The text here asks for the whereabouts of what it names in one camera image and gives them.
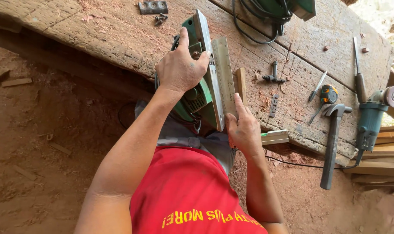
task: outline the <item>wooden workbench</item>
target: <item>wooden workbench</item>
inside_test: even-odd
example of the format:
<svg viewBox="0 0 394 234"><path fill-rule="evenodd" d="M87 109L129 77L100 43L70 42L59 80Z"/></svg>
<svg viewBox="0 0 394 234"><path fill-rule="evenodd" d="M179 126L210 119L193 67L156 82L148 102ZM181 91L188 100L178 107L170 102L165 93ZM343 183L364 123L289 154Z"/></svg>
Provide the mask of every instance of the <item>wooden workbench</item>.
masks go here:
<svg viewBox="0 0 394 234"><path fill-rule="evenodd" d="M245 68L248 104L264 130L287 129L291 143L288 152L322 158L329 119L317 116L308 125L319 98L313 102L307 99L327 71L324 83L337 88L338 103L353 108L342 118L336 162L346 165L354 156L359 112L354 93L352 37L357 37L360 48L370 49L367 54L360 53L368 95L386 86L394 53L387 40L344 3L317 0L317 16L307 22L292 17L285 24L285 35L269 45L257 45L236 30L231 0L177 0L168 1L168 6L169 18L159 27L154 26L154 15L139 14L137 0L0 0L0 16L96 58L152 77L155 64L170 49L173 35L198 8L207 17L212 39L227 37L233 73ZM243 19L238 20L241 27L256 38L272 36L270 25L247 14L238 0L236 12L238 19ZM96 17L82 20L92 14ZM278 61L278 75L289 80L281 86L255 79L255 74L272 74L274 60ZM276 117L269 118L274 93L279 94L278 110Z"/></svg>

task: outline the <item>person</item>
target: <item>person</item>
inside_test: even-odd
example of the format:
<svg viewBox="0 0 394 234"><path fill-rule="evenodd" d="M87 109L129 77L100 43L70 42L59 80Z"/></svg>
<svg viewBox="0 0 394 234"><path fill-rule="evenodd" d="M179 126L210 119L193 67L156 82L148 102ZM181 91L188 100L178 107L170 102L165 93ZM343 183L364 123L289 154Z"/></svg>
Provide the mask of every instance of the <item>person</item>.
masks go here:
<svg viewBox="0 0 394 234"><path fill-rule="evenodd" d="M235 153L227 135L197 137L168 116L207 71L210 52L193 60L188 46L182 28L178 48L155 66L160 86L153 98L138 103L136 120L97 169L75 233L288 233L260 124L237 93L238 119L225 117L228 137L247 160L248 214L227 176Z"/></svg>

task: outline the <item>stacked lumber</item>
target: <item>stacked lumber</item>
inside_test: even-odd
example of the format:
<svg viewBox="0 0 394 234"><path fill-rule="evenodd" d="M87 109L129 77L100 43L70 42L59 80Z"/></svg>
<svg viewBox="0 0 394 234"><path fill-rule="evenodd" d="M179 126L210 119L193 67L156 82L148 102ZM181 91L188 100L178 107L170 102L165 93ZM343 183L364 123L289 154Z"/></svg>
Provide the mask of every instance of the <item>stacked lumber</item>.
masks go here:
<svg viewBox="0 0 394 234"><path fill-rule="evenodd" d="M390 189L394 192L394 126L381 127L373 152L365 151L360 166L344 170L365 190Z"/></svg>

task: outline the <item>claw hammer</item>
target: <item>claw hammer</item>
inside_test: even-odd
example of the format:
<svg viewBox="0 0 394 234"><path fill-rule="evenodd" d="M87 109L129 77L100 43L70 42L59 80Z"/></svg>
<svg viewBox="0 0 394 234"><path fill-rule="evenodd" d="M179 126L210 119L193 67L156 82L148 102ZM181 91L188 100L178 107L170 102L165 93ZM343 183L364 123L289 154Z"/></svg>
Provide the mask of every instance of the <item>claw hammer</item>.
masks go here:
<svg viewBox="0 0 394 234"><path fill-rule="evenodd" d="M335 155L337 154L338 128L344 113L351 113L352 108L344 104L331 104L322 113L322 116L330 116L327 149L325 150L323 175L319 186L323 189L331 189L332 174L334 172Z"/></svg>

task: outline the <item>dirt ground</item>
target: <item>dirt ground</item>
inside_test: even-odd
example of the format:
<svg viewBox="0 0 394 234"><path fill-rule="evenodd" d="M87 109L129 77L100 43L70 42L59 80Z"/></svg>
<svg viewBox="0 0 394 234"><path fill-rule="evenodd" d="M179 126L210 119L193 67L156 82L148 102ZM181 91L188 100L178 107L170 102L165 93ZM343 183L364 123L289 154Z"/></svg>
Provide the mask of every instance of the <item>dirt ground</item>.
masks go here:
<svg viewBox="0 0 394 234"><path fill-rule="evenodd" d="M129 125L135 100L106 98L105 92L77 77L2 48L0 65L11 69L7 80L33 80L0 86L0 233L71 233L97 167L124 132L118 111L128 104L121 119ZM50 141L71 155L49 146L51 136ZM320 164L295 154L288 160ZM15 165L36 180L18 173ZM386 196L382 192L361 192L339 171L332 189L325 191L319 187L319 169L272 162L269 167L290 233L388 232L387 218L377 208ZM246 210L246 161L239 152L230 182Z"/></svg>

